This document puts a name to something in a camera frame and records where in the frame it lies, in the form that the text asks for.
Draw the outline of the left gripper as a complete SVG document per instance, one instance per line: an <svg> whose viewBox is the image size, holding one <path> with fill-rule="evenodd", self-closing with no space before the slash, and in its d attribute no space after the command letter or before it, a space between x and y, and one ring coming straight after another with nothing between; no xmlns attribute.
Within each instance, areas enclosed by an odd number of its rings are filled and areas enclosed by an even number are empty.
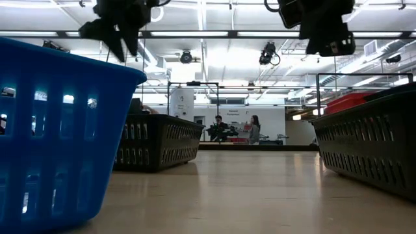
<svg viewBox="0 0 416 234"><path fill-rule="evenodd" d="M120 35L130 54L137 56L137 28L151 21L155 7L159 7L159 0L97 0L93 11L101 19L86 22L79 28L79 36L102 41L120 62L125 62ZM118 25L120 35L112 25Z"/></svg>

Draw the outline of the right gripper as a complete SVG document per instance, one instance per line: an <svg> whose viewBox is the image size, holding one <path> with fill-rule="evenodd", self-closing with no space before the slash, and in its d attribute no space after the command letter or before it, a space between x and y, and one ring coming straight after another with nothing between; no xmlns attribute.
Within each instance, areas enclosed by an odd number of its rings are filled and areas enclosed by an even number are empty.
<svg viewBox="0 0 416 234"><path fill-rule="evenodd" d="M322 57L351 55L354 35L342 16L352 12L354 0L300 0L300 39L308 39L305 53Z"/></svg>

